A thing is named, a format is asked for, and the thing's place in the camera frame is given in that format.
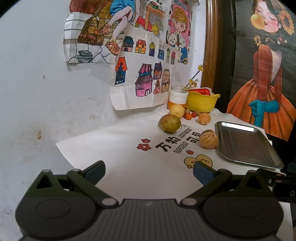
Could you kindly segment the green yellow mango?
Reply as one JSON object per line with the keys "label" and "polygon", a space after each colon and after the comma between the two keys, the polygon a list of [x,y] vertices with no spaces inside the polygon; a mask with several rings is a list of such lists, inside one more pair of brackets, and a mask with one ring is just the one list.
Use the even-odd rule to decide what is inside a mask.
{"label": "green yellow mango", "polygon": [[181,126],[181,120],[173,114],[162,116],[158,122],[158,126],[166,133],[174,133]]}

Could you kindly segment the red plastic toy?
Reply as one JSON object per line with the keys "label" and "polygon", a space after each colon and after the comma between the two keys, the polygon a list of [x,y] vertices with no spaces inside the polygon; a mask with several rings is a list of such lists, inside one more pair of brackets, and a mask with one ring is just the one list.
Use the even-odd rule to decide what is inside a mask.
{"label": "red plastic toy", "polygon": [[212,90],[208,87],[203,87],[203,88],[191,88],[189,89],[190,92],[197,92],[200,93],[201,95],[212,95]]}

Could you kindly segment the houses drawing paper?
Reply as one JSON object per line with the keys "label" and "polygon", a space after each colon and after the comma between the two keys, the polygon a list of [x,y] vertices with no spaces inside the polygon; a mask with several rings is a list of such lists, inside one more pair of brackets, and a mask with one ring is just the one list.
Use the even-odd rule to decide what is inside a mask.
{"label": "houses drawing paper", "polygon": [[167,104],[180,51],[155,34],[128,25],[110,88],[115,110]]}

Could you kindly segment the metal tray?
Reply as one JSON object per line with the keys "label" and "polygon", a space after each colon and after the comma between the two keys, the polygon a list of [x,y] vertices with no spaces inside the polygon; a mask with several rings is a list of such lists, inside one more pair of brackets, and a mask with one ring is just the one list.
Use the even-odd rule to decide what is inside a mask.
{"label": "metal tray", "polygon": [[282,169],[279,155],[257,128],[218,121],[215,124],[220,154],[231,162]]}

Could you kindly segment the lady in orange dress poster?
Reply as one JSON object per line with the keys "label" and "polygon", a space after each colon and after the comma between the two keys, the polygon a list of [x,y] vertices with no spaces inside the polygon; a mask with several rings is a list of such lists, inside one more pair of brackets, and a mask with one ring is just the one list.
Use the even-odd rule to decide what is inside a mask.
{"label": "lady in orange dress poster", "polygon": [[227,113],[288,140],[295,125],[295,14],[281,1],[236,1]]}

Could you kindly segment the yellow flower branch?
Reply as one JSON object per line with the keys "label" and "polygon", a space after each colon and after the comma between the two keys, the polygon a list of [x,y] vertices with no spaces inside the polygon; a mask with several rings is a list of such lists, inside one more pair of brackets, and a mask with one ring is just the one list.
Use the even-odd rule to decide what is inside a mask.
{"label": "yellow flower branch", "polygon": [[186,90],[189,90],[190,88],[195,88],[197,86],[198,78],[196,76],[204,71],[204,67],[208,63],[205,61],[203,64],[198,65],[198,71],[194,74],[192,78],[189,79],[188,84],[182,89],[182,92],[185,92]]}

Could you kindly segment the boy with fan drawing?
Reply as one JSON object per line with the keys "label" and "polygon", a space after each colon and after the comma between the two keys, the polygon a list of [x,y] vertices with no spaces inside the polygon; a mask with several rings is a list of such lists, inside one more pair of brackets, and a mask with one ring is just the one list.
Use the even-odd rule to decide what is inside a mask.
{"label": "boy with fan drawing", "polygon": [[70,1],[64,26],[68,63],[113,64],[121,51],[150,52],[164,32],[167,1]]}

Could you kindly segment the brown wooden door frame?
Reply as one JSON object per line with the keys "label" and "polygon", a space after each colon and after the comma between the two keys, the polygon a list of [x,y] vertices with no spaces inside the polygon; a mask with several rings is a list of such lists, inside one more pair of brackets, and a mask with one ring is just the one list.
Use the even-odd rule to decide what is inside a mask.
{"label": "brown wooden door frame", "polygon": [[215,73],[218,58],[219,41],[219,7],[217,0],[205,1],[206,3],[206,35],[204,66],[201,87],[214,87]]}

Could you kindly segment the large striped tan melon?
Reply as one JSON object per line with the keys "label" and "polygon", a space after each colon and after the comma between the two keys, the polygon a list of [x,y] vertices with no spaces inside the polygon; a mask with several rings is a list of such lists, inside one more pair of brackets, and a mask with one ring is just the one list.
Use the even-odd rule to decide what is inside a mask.
{"label": "large striped tan melon", "polygon": [[207,129],[200,134],[199,143],[200,146],[205,149],[216,149],[218,145],[218,136],[213,130]]}

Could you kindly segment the small orange tangerine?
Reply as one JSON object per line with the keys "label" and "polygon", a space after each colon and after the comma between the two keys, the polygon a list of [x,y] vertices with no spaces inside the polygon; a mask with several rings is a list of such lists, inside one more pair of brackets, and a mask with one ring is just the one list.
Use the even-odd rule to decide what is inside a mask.
{"label": "small orange tangerine", "polygon": [[186,120],[191,120],[191,119],[193,118],[193,116],[192,116],[191,113],[185,113],[185,114],[184,114],[184,118],[185,118]]}

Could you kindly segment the white orange glass jar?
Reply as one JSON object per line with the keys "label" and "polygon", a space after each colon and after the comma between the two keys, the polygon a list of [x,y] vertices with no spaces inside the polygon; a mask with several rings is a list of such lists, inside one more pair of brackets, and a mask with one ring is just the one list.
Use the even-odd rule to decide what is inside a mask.
{"label": "white orange glass jar", "polygon": [[169,90],[169,100],[168,100],[168,109],[170,109],[174,104],[179,104],[185,108],[188,90],[184,89],[180,85],[172,85]]}

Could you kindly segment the yellow plastic bowl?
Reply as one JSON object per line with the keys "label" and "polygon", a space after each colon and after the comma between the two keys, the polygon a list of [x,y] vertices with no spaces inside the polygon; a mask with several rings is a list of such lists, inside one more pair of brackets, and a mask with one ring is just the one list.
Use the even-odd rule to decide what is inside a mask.
{"label": "yellow plastic bowl", "polygon": [[186,108],[201,113],[210,113],[215,108],[219,97],[220,94],[203,95],[196,91],[190,91],[187,96]]}

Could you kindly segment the white printed table cloth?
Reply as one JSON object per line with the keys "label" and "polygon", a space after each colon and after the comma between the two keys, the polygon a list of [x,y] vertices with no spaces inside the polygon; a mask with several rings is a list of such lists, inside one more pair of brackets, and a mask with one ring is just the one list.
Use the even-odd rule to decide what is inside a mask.
{"label": "white printed table cloth", "polygon": [[180,201],[202,187],[193,164],[207,156],[214,169],[245,174],[250,166],[226,161],[217,150],[199,146],[204,126],[183,120],[172,135],[163,132],[155,113],[57,143],[67,161],[84,169],[102,160],[106,174],[97,187],[117,199],[106,210],[92,240],[227,240],[196,210]]}

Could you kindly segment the small striped orange melon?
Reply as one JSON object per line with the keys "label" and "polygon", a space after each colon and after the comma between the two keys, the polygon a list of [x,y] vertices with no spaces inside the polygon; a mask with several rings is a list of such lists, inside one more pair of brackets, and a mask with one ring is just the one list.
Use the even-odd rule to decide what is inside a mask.
{"label": "small striped orange melon", "polygon": [[199,114],[199,118],[198,118],[199,124],[206,126],[210,123],[210,121],[211,121],[210,114],[208,114],[208,113]]}

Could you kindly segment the yellow lemon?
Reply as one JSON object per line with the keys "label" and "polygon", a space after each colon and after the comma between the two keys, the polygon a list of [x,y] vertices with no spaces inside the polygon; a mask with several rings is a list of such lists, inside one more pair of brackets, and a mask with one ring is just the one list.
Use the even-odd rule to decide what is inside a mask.
{"label": "yellow lemon", "polygon": [[174,104],[170,108],[170,114],[177,116],[178,118],[182,118],[185,113],[185,109],[180,104]]}

